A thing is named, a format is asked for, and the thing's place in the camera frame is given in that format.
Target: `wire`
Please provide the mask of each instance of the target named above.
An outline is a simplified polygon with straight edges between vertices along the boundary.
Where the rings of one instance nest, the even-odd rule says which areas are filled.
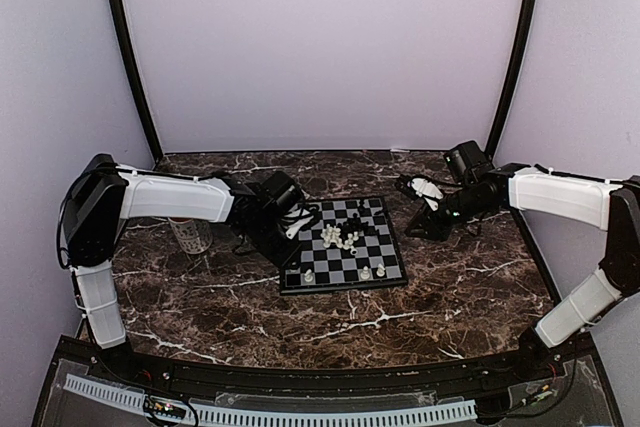
[[[538,395],[540,395],[541,393],[544,392],[539,392],[536,391],[533,394],[529,395],[528,397],[525,397],[524,399],[522,399],[522,401],[520,401],[518,404],[516,404],[515,406],[511,407],[510,409],[504,410],[502,412],[482,412],[482,411],[478,411],[478,418],[498,418],[498,417],[504,417],[506,419],[531,419],[534,417],[540,417],[548,412],[551,412],[553,409],[555,409],[556,407],[558,407],[558,405],[560,405],[569,395],[569,392],[571,391],[571,388],[573,387],[575,378],[576,378],[576,370],[578,367],[578,340],[577,340],[577,334],[574,334],[574,353],[573,353],[573,362],[572,362],[572,368],[571,368],[571,380],[569,381],[569,384],[564,388],[564,390],[562,391],[562,393],[558,396],[558,398],[556,399],[556,401],[551,404],[550,406],[548,406],[547,408],[533,413],[533,414],[514,414],[514,412],[517,412],[518,410],[528,406],[528,405],[532,405],[530,403],[528,403],[531,399],[534,399],[535,397],[537,397]],[[555,369],[552,368],[551,369],[552,372],[554,373],[554,378],[552,380],[552,383],[557,379],[557,377],[555,376]]]
[[[89,334],[89,340],[91,341],[91,343],[94,345],[94,347],[96,347],[96,349],[99,349],[100,347],[98,346],[98,343],[96,342],[96,338],[93,335],[93,330],[91,329],[91,323],[87,322],[87,333]],[[102,357],[100,356],[99,352],[96,352],[95,355],[96,360],[98,361],[98,363],[102,366],[102,368],[104,368],[112,377],[116,378],[119,382],[131,386],[131,387],[138,387],[139,389],[142,389],[145,393],[145,395],[149,396],[149,392],[154,392],[156,394],[159,394],[161,396],[163,396],[164,398],[166,398],[167,400],[171,400],[171,401],[177,401],[180,402],[182,404],[184,404],[193,414],[193,424],[194,427],[198,427],[200,425],[200,417],[198,416],[198,412],[196,411],[196,409],[191,405],[191,403],[189,402],[189,400],[182,394],[176,396],[175,394],[172,394],[171,392],[168,392],[166,390],[162,390],[162,389],[158,389],[157,387],[153,387],[153,386],[148,386],[148,385],[143,385],[143,384],[139,384],[138,382],[134,382],[132,380],[127,380],[121,376],[119,376],[118,374],[116,374],[113,370],[111,370],[109,368],[109,366],[105,363],[105,361],[102,359]]]

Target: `black and white checkered board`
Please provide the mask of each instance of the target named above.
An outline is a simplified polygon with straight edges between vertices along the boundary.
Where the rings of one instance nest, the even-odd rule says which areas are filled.
[[[322,220],[310,230],[298,233],[298,240],[302,243],[300,260],[280,273],[282,295],[375,289],[407,284],[407,273],[384,198],[363,198],[362,213],[358,212],[360,200],[308,202],[308,205],[317,205],[320,208]],[[328,225],[343,223],[353,217],[353,214],[358,214],[363,222],[374,226],[378,235],[360,237],[354,244],[358,251],[356,255],[338,249],[335,244],[325,249],[322,245],[322,229]],[[385,266],[382,277],[376,272],[379,264]],[[362,278],[364,267],[369,268],[369,279]],[[313,274],[310,282],[305,279],[308,270]]]

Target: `black curved frame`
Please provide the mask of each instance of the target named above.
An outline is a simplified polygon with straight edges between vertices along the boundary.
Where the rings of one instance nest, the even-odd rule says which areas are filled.
[[[507,67],[507,73],[502,87],[502,94],[500,95],[500,101],[498,102],[496,114],[493,119],[493,124],[491,126],[491,131],[485,148],[485,153],[491,158],[493,158],[496,153],[496,149],[498,148],[498,144],[507,121],[507,116],[509,114],[509,109],[511,107],[511,102],[513,100],[513,94],[518,82],[518,76],[520,74],[527,45],[527,38],[531,28],[531,19],[533,17],[535,1],[536,0],[522,0],[522,5],[520,7],[520,16],[518,18],[518,26],[516,28],[511,58],[509,60],[509,66]],[[160,145],[160,140],[158,139],[151,111],[149,110],[149,104],[147,103],[142,82],[140,80],[140,72],[138,71],[138,64],[131,44],[124,5],[122,0],[109,0],[109,4],[111,5],[113,24],[118,37],[118,43],[120,45],[122,61],[127,72],[127,78],[129,79],[131,93],[135,101],[138,116],[140,117],[140,122],[142,123],[147,144],[149,145],[151,153],[157,163],[162,159],[164,153],[162,151],[162,146]]]

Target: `electronic component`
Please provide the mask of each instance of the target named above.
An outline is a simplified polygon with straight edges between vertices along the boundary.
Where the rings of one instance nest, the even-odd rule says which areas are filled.
[[[640,290],[640,177],[613,181],[524,164],[494,168],[473,141],[447,152],[445,161],[463,184],[454,192],[437,195],[436,181],[427,177],[400,176],[396,181],[401,192],[425,200],[407,227],[409,236],[444,241],[455,225],[501,207],[546,212],[608,231],[599,268],[520,336],[516,372],[521,377],[549,348]]]
[[[124,221],[153,216],[226,223],[284,270],[299,255],[295,233],[317,221],[317,214],[303,206],[302,191],[284,172],[275,172],[262,183],[241,184],[220,174],[188,177],[141,171],[99,154],[62,202],[58,260],[72,272],[78,307],[96,343],[115,347],[126,340],[111,273]],[[61,245],[62,233],[66,247]]]

